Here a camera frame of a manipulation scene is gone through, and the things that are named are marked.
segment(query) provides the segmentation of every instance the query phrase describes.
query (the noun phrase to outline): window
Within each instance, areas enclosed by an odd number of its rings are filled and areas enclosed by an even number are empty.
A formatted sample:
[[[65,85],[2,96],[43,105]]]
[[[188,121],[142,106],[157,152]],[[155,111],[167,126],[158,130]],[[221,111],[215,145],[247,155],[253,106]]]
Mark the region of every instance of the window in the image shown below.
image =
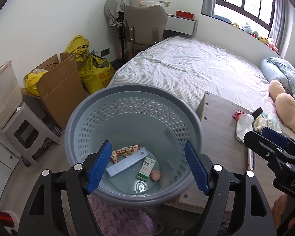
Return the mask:
[[[214,14],[240,27],[246,22],[252,31],[268,37],[275,13],[275,0],[216,0]]]

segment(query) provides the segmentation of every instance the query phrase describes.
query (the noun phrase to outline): pillow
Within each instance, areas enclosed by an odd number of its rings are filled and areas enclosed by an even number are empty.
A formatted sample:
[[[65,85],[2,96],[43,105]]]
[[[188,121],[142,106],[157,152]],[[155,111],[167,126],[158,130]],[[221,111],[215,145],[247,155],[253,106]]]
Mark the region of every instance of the pillow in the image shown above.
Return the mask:
[[[268,82],[271,82],[272,80],[278,80],[281,82],[285,91],[289,94],[292,94],[292,89],[287,77],[274,64],[268,62],[266,59],[263,59],[259,68]]]

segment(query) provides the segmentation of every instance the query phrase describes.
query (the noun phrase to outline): pink rug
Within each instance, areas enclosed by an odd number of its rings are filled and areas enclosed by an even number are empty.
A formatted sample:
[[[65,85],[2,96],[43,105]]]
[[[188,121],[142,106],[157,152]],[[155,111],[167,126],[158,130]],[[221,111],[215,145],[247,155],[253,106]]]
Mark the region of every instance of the pink rug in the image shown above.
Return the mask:
[[[104,236],[152,236],[155,223],[143,209],[128,209],[88,196],[94,216]]]

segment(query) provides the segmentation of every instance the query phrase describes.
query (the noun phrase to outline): red box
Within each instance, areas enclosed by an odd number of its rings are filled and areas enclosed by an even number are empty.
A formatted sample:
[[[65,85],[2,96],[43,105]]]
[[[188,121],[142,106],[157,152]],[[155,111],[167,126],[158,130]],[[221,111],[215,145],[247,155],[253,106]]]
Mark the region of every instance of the red box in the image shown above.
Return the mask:
[[[176,16],[194,19],[194,14],[183,11],[176,11]]]

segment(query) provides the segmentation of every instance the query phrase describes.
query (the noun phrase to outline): cardboard box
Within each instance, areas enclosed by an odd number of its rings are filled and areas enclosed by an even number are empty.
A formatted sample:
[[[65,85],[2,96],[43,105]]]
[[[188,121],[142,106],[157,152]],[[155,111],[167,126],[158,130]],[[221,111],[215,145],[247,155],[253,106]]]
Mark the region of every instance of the cardboard box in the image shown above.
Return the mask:
[[[52,56],[35,69],[46,69],[36,84],[41,97],[21,88],[26,96],[38,99],[41,106],[51,115],[57,125],[64,129],[74,109],[86,98],[78,73],[75,54],[60,53]]]

